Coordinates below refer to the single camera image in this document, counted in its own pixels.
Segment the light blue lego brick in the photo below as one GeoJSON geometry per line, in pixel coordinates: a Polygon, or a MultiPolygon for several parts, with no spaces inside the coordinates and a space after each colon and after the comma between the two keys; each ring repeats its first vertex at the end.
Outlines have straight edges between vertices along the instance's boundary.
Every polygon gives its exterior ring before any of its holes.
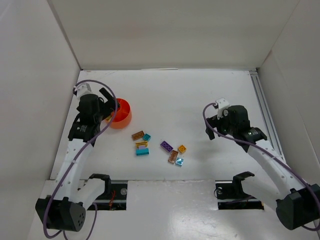
{"type": "Polygon", "coordinates": [[[182,167],[183,164],[184,164],[184,159],[180,158],[180,157],[177,157],[176,160],[175,160],[175,165],[178,166],[178,167],[182,167]]]}

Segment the small teal lego brick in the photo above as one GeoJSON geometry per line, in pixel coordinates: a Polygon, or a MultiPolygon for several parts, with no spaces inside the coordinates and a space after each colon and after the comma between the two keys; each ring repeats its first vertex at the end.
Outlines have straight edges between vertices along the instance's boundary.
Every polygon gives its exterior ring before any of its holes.
{"type": "Polygon", "coordinates": [[[146,134],[142,137],[142,139],[143,139],[144,141],[147,141],[147,142],[148,142],[148,141],[151,139],[151,136],[146,133],[146,134]]]}

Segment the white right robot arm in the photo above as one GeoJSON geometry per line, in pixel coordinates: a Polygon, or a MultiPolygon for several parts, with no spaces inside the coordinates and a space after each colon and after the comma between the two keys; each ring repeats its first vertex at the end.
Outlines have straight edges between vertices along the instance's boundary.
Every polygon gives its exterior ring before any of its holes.
{"type": "Polygon", "coordinates": [[[233,177],[235,192],[253,196],[265,203],[275,211],[278,220],[288,230],[304,228],[319,231],[319,226],[307,225],[320,218],[320,186],[307,183],[277,155],[263,131],[251,126],[244,106],[230,105],[221,100],[209,103],[205,109],[209,107],[217,110],[216,115],[203,118],[209,139],[219,136],[236,142],[262,167],[275,185],[272,188],[247,171],[233,177]]]}

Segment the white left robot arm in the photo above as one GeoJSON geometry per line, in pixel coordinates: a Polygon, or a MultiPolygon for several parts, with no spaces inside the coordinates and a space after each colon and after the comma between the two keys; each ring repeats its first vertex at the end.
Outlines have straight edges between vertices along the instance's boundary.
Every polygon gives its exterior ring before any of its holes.
{"type": "Polygon", "coordinates": [[[102,121],[115,118],[120,105],[108,86],[99,90],[102,96],[92,93],[84,84],[74,92],[78,99],[78,114],[69,130],[67,150],[53,192],[39,198],[35,204],[44,235],[49,239],[55,237],[48,233],[49,230],[79,232],[85,223],[87,209],[111,185],[108,175],[93,174],[85,186],[78,188],[85,162],[96,139],[104,132],[102,121]]]}

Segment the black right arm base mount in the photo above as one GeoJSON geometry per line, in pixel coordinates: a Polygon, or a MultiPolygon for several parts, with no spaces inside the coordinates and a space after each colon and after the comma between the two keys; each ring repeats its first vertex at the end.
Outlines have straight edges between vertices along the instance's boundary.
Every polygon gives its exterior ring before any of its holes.
{"type": "Polygon", "coordinates": [[[232,180],[217,180],[213,195],[217,199],[218,210],[264,210],[264,205],[255,197],[244,193],[242,181],[255,175],[245,171],[232,180]]]}

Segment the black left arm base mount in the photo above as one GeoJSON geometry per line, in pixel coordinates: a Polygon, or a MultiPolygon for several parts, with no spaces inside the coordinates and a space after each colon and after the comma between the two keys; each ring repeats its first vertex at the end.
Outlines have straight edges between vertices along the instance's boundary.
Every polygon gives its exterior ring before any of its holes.
{"type": "Polygon", "coordinates": [[[125,211],[128,182],[112,180],[106,174],[92,174],[78,188],[75,202],[87,211],[125,211]]]}

